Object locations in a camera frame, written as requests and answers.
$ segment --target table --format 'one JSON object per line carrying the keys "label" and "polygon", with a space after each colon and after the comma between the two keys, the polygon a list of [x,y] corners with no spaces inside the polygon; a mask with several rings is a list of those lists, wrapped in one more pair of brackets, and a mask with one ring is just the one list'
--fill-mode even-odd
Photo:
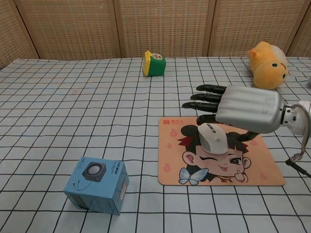
{"label": "table", "polygon": [[[169,58],[164,77],[141,59],[13,61],[0,71],[1,233],[311,232],[311,179],[284,161],[301,137],[263,135],[283,187],[162,186],[158,119],[181,109],[201,84],[251,86],[247,58]],[[277,91],[311,100],[311,59],[289,58]],[[301,166],[311,171],[310,145]],[[76,209],[62,193],[81,156],[124,160],[130,186],[120,216]]]}

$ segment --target cartoon hair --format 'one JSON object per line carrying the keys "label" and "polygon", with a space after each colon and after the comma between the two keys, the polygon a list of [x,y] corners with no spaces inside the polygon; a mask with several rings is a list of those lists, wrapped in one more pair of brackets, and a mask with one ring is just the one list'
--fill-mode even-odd
{"label": "cartoon hair", "polygon": [[[179,139],[181,141],[179,145],[185,146],[186,151],[192,152],[196,154],[196,146],[201,146],[201,141],[199,137],[198,127],[195,125],[186,125],[181,129],[181,133],[185,136],[184,138]],[[237,132],[229,132],[226,133],[227,143],[230,149],[242,151],[242,153],[247,153],[247,145],[238,140],[238,137],[241,134]],[[201,170],[198,166],[187,165],[187,171],[190,175]],[[208,173],[201,181],[204,182],[206,180],[213,180],[216,175]]]}

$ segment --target wall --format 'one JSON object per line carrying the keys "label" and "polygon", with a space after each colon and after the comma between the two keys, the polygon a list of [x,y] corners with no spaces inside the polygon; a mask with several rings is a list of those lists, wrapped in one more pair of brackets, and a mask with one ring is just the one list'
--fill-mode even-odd
{"label": "wall", "polygon": [[0,0],[0,68],[16,58],[38,58],[15,4]]}
{"label": "wall", "polygon": [[1,64],[17,57],[142,57],[146,50],[245,56],[262,40],[287,55],[311,57],[311,0],[0,1],[10,8],[6,18],[0,14]]}

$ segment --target blue box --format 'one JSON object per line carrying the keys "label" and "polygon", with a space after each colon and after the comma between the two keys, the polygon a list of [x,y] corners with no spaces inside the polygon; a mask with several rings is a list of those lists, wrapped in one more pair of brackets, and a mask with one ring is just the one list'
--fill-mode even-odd
{"label": "blue box", "polygon": [[78,208],[120,215],[128,185],[123,161],[81,157],[63,192]]}

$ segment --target plush toy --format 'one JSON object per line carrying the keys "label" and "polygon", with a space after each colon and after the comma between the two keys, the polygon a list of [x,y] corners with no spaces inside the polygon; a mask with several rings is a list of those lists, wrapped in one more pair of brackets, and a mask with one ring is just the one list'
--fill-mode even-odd
{"label": "plush toy", "polygon": [[285,82],[288,63],[286,55],[279,47],[262,41],[250,49],[247,56],[255,87],[271,90]]}

